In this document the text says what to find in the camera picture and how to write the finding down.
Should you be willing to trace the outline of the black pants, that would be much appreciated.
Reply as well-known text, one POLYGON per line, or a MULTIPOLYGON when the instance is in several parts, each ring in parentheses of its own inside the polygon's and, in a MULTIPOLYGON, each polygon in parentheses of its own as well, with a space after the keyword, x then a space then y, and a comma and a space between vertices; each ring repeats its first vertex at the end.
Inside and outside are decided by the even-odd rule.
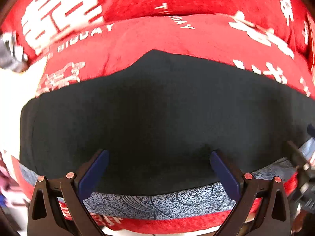
POLYGON ((243 171, 303 144, 314 100, 250 71, 152 50, 110 76, 30 100, 21 112, 20 162, 49 179, 109 152, 99 193, 160 195, 216 182, 209 151, 243 171))

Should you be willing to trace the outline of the blue grey patterned bedsheet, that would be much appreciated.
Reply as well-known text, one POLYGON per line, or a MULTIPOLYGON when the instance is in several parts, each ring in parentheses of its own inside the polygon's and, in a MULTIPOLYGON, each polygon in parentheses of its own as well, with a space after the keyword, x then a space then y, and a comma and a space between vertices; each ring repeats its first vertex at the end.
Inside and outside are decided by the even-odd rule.
MULTIPOLYGON (((314 154, 314 138, 299 148, 306 159, 314 154)), ((35 186, 38 174, 19 165, 22 178, 35 186)), ((252 174, 255 178, 270 180, 279 176, 288 182, 295 169, 287 158, 281 158, 252 174)), ((213 214, 232 210, 236 202, 231 200, 220 182, 164 195, 129 196, 93 192, 83 201, 90 213, 131 218, 167 220, 213 214)))

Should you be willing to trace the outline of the grey crumpled cloth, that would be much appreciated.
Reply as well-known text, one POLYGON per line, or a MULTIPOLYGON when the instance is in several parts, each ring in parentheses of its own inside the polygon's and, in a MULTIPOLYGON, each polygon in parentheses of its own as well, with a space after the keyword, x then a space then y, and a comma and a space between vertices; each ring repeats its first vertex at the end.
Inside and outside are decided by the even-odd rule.
POLYGON ((28 56, 24 48, 17 44, 16 32, 4 32, 1 34, 1 57, 2 69, 22 73, 28 69, 28 56))

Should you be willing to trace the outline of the red blanket with white print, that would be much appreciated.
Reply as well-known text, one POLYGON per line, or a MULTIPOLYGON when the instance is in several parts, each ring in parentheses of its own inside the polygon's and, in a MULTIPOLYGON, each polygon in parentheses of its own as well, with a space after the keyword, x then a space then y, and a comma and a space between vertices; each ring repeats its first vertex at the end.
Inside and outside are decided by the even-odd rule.
MULTIPOLYGON (((314 100, 314 18, 305 0, 1 0, 1 34, 13 31, 28 69, 1 68, 1 156, 29 207, 35 186, 18 168, 24 106, 118 73, 149 51, 230 65, 314 100)), ((306 132, 305 142, 314 138, 314 122, 306 132)), ((290 235, 314 235, 314 154, 306 159, 303 144, 281 145, 281 158, 295 169, 282 179, 290 235)), ((89 213, 104 234, 203 235, 215 234, 231 211, 167 220, 89 213)))

